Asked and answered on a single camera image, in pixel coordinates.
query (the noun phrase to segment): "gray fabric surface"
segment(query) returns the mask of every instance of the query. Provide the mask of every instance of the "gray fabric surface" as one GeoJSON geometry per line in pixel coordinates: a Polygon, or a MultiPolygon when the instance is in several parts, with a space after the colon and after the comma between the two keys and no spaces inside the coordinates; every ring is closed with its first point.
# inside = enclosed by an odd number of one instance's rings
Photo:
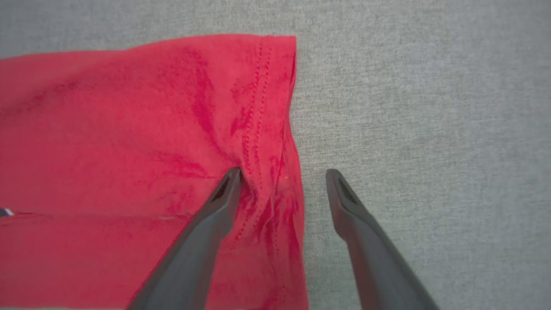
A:
{"type": "Polygon", "coordinates": [[[442,309],[549,309],[550,1],[0,3],[0,57],[214,33],[297,36],[312,309],[359,308],[327,168],[442,309]]]}

